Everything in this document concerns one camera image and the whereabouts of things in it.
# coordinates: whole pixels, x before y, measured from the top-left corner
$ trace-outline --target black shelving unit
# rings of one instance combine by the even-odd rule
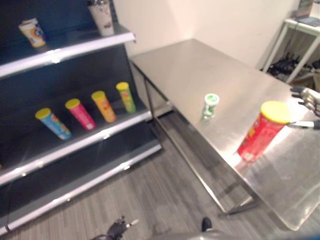
[[[119,25],[112,1],[110,7],[115,35],[101,37],[85,2],[0,2],[0,235],[161,149],[145,122],[151,113],[138,97],[123,44],[135,36]],[[18,29],[34,17],[47,35],[42,49],[32,48]],[[116,90],[123,81],[134,113],[126,112]],[[113,123],[91,99],[99,90],[116,113]],[[65,108],[72,98],[80,99],[95,129],[84,130]],[[72,138],[60,140],[37,120],[42,108],[50,108]]]

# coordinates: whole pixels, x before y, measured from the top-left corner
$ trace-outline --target floor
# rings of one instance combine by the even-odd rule
[[[209,185],[214,185],[226,208],[246,196],[246,191],[219,162],[202,151],[200,141],[176,113],[161,118]],[[6,240],[88,240],[103,234],[119,216],[139,219],[123,236],[146,240],[154,235],[199,231],[204,216],[215,229],[243,239],[296,239],[320,234],[320,207],[299,231],[283,229],[268,209],[220,218],[217,206],[154,123],[151,128],[163,149],[80,197],[6,235]]]

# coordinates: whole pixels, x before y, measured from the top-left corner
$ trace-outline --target white cup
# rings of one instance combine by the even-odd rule
[[[110,36],[115,34],[109,2],[91,4],[88,5],[88,9],[101,36]]]
[[[36,24],[34,24],[34,19],[23,21],[19,25],[19,29],[21,30],[23,35],[29,40],[32,47],[39,48],[45,45],[46,41],[44,40],[42,30],[40,31]]]

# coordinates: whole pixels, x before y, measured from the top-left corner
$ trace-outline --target pink pringles can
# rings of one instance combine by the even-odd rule
[[[96,127],[95,121],[86,111],[85,107],[81,104],[79,99],[70,99],[65,103],[65,107],[79,121],[79,123],[84,127],[84,129],[91,130]]]

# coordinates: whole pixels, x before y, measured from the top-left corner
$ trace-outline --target plastic cup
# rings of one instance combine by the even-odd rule
[[[280,130],[290,122],[288,105],[266,101],[260,114],[242,141],[237,152],[246,162],[255,162]]]
[[[40,27],[40,24],[39,24],[36,17],[32,18],[32,19],[23,20],[22,23],[23,24],[29,24],[29,23],[33,24],[36,27],[37,33],[39,35],[41,35],[44,40],[46,40],[46,36],[44,34],[44,31],[42,31],[42,28]]]
[[[95,91],[91,94],[91,98],[95,102],[105,121],[112,123],[117,120],[116,114],[103,91]]]
[[[84,129],[91,130],[96,127],[95,121],[86,111],[79,99],[70,99],[65,103],[65,107],[72,113],[72,115],[78,120]]]
[[[110,36],[115,34],[109,1],[98,4],[88,1],[87,5],[100,35]]]
[[[35,118],[39,119],[62,140],[72,136],[69,129],[51,112],[50,108],[40,109],[35,113]]]
[[[125,81],[122,81],[119,82],[115,87],[121,96],[126,111],[128,113],[134,113],[136,111],[136,106],[130,92],[129,84]]]
[[[32,47],[39,48],[46,44],[42,31],[39,31],[33,22],[23,22],[19,25],[19,29],[29,40]]]

